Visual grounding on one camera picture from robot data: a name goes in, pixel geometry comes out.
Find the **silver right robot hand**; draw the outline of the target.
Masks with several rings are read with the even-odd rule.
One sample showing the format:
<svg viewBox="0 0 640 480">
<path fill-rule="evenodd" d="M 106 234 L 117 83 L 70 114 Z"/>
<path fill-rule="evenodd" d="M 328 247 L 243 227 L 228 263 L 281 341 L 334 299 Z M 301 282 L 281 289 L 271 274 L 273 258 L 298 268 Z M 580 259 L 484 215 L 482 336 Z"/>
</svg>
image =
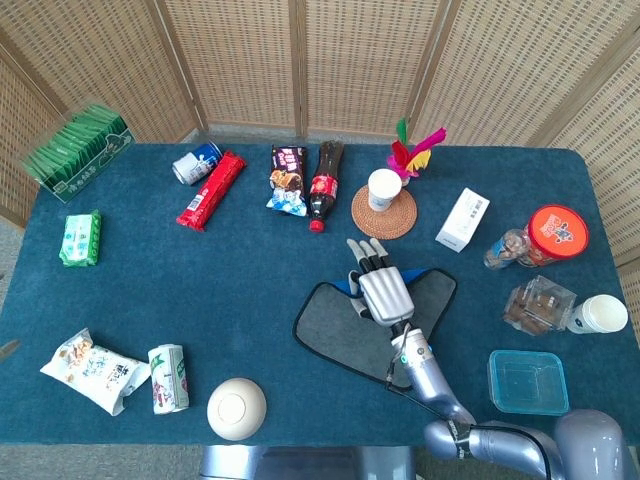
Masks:
<svg viewBox="0 0 640 480">
<path fill-rule="evenodd" d="M 360 317 L 382 327 L 392 327 L 413 317 L 415 306 L 399 269 L 376 238 L 368 241 L 348 238 L 359 271 L 348 276 L 352 306 Z"/>
</svg>

